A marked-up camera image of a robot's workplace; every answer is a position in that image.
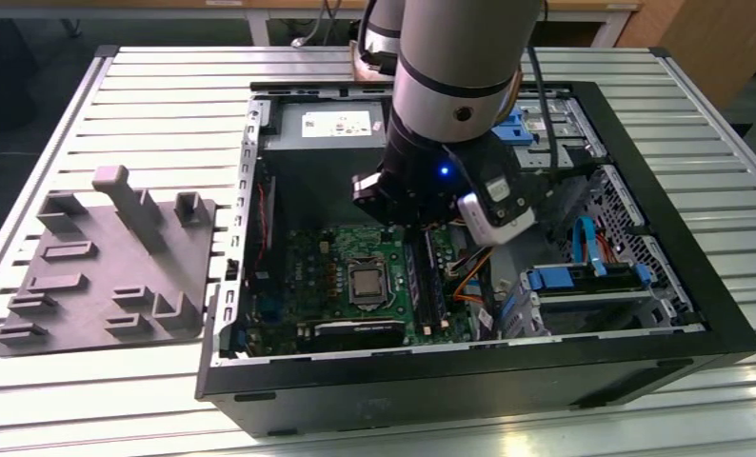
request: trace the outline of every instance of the wooden table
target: wooden table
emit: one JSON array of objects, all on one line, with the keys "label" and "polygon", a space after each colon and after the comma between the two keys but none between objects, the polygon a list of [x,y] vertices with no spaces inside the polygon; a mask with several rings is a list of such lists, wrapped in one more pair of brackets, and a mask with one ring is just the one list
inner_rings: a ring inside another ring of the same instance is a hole
[{"label": "wooden table", "polygon": [[[640,0],[550,0],[550,22],[599,23],[591,46],[611,48]],[[0,0],[0,17],[43,19],[244,18],[253,46],[270,44],[269,19],[313,19],[320,0]],[[343,0],[337,18],[357,19],[365,0]]]}]

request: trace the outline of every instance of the cpu socket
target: cpu socket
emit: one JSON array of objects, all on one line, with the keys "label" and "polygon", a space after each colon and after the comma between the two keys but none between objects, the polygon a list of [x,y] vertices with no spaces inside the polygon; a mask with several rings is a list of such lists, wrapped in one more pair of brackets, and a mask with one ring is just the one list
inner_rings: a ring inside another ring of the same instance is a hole
[{"label": "cpu socket", "polygon": [[385,264],[381,259],[352,259],[349,262],[349,303],[373,311],[388,302]]}]

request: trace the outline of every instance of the ventilation grille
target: ventilation grille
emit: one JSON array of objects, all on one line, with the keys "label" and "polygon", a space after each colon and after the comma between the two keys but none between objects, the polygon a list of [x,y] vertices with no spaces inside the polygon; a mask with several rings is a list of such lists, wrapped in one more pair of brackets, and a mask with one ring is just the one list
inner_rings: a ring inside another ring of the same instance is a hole
[{"label": "ventilation grille", "polygon": [[588,216],[595,226],[603,230],[603,236],[611,245],[614,255],[620,262],[642,263],[651,268],[656,276],[655,290],[662,290],[662,298],[673,305],[677,312],[690,310],[687,300],[681,296],[678,281],[671,279],[670,266],[663,255],[652,251],[650,246],[658,250],[658,245],[650,236],[634,235],[635,223],[626,204],[616,192],[612,179],[604,172],[596,173],[584,186],[586,191],[568,211],[568,217],[560,224],[563,233],[558,241],[560,254],[566,262],[571,262],[571,228],[578,216]]}]

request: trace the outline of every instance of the screw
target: screw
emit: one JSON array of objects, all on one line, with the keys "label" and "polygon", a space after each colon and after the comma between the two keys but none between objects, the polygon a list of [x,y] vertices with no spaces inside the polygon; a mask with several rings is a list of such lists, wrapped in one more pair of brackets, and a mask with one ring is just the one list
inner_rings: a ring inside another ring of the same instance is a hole
[{"label": "screw", "polygon": [[470,107],[460,107],[453,111],[453,118],[457,120],[457,122],[464,122],[471,118],[472,115],[474,110]]}]

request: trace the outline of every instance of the aluminum extrusion table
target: aluminum extrusion table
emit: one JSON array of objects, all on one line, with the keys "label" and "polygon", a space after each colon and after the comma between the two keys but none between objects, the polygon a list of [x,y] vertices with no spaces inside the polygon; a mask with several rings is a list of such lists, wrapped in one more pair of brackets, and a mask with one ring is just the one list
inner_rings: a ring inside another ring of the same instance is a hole
[{"label": "aluminum extrusion table", "polygon": [[[547,79],[600,85],[756,327],[756,156],[671,59],[623,49],[538,54]],[[0,325],[42,231],[42,196],[77,190],[84,204],[104,203],[89,189],[96,166],[125,165],[156,201],[197,190],[222,205],[217,278],[248,83],[348,78],[345,48],[124,48],[94,58],[0,233]],[[622,407],[256,442],[193,399],[198,350],[190,342],[0,359],[2,455],[756,455],[756,356]]]}]

